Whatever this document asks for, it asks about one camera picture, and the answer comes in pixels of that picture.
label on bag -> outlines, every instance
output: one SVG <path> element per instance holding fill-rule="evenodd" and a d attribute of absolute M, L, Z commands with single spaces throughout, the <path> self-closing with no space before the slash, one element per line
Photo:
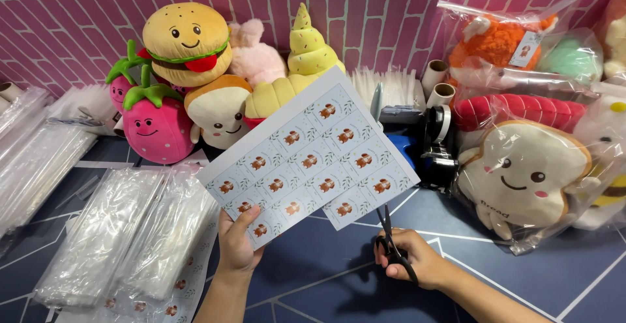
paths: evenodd
<path fill-rule="evenodd" d="M 509 61 L 509 65 L 526 67 L 544 38 L 543 33 L 527 31 Z"/>

scissors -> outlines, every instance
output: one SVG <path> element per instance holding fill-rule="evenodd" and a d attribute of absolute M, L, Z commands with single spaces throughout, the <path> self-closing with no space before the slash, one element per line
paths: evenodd
<path fill-rule="evenodd" d="M 406 272 L 409 273 L 409 277 L 415 286 L 419 286 L 418 276 L 415 275 L 415 271 L 413 267 L 409 264 L 409 261 L 406 260 L 408 254 L 405 250 L 398 249 L 395 247 L 395 243 L 391 239 L 391 217 L 389 216 L 389 207 L 387 207 L 387 203 L 385 203 L 385 218 L 382 218 L 380 214 L 380 209 L 376 208 L 376 212 L 378 213 L 378 218 L 380 219 L 380 223 L 382 225 L 382 229 L 385 231 L 385 236 L 379 235 L 376 238 L 376 248 L 378 245 L 382 245 L 385 249 L 386 256 L 393 256 L 395 258 L 389 259 L 389 264 L 400 263 L 406 269 Z"/>

left hand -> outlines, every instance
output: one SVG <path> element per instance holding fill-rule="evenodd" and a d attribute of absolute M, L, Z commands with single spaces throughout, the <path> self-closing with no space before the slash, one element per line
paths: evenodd
<path fill-rule="evenodd" d="M 220 210 L 218 223 L 220 234 L 219 269 L 252 273 L 254 268 L 257 267 L 259 261 L 261 261 L 265 246 L 252 251 L 250 240 L 246 237 L 246 229 L 259 214 L 261 214 L 261 207 L 254 205 L 239 215 L 237 220 L 233 221 L 224 209 Z"/>

hand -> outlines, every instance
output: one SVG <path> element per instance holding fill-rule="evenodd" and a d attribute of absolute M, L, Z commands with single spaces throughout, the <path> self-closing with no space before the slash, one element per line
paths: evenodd
<path fill-rule="evenodd" d="M 408 262 L 418 276 L 420 287 L 427 290 L 441 289 L 459 270 L 456 265 L 437 254 L 415 230 L 394 228 L 391 233 L 395 245 L 408 252 Z M 385 236 L 385 232 L 381 230 L 378 235 Z M 374 245 L 374 256 L 376 256 L 376 264 L 386 268 L 388 277 L 411 280 L 402 264 L 389 264 L 382 246 L 376 248 Z"/>
<path fill-rule="evenodd" d="M 265 246 L 252 251 L 252 245 L 246 237 L 248 225 L 261 214 L 261 207 L 254 205 L 246 210 L 235 221 L 231 216 L 220 210 L 218 229 L 220 234 L 220 263 L 218 269 L 229 272 L 252 273 L 257 267 Z"/>

pink brick wall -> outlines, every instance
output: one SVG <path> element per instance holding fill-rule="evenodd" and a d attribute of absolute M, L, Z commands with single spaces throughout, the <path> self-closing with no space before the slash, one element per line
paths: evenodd
<path fill-rule="evenodd" d="M 141 38 L 157 8 L 198 1 L 227 21 L 260 18 L 263 39 L 289 50 L 289 25 L 299 3 L 349 70 L 394 65 L 422 72 L 441 58 L 444 26 L 437 0 L 0 0 L 0 80 L 47 87 L 61 95 L 72 85 L 103 83 L 124 55 L 126 40 Z M 525 11 L 558 0 L 450 0 L 490 10 Z M 582 0 L 572 25 L 592 26 L 608 0 Z"/>

